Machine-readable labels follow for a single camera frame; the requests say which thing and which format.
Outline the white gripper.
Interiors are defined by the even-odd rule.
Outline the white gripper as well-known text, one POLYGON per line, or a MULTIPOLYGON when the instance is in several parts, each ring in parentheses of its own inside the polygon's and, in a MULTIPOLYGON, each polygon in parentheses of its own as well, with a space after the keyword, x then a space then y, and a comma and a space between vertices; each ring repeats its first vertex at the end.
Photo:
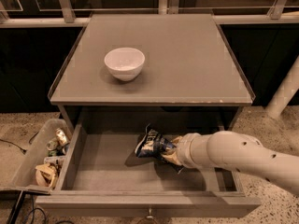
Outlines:
POLYGON ((172 139, 171 142, 177 145, 177 153, 173 152, 170 154, 163 154, 163 157, 177 165, 183 165, 186 168, 193 169, 195 168, 195 162, 191 156, 191 145, 192 142, 199 137, 199 133, 187 133, 184 136, 177 136, 176 138, 172 139))

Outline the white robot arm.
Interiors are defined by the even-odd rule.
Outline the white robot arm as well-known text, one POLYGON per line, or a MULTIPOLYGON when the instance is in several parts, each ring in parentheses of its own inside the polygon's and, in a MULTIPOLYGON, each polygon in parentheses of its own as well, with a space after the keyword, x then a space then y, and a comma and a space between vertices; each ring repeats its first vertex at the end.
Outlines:
POLYGON ((219 131, 205 135, 187 133, 176 141, 175 148, 162 154, 171 163, 189 169, 218 167, 258 176, 299 195, 299 157, 268 149, 256 137, 219 131))

